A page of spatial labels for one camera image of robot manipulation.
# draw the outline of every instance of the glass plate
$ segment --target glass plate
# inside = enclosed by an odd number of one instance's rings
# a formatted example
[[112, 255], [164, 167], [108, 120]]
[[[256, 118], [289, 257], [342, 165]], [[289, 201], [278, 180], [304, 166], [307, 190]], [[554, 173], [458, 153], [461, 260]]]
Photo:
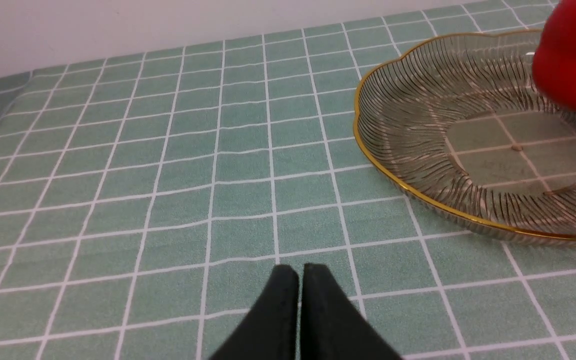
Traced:
[[354, 136], [404, 193], [468, 230], [576, 246], [576, 112], [535, 88], [540, 35], [441, 36], [377, 66]]

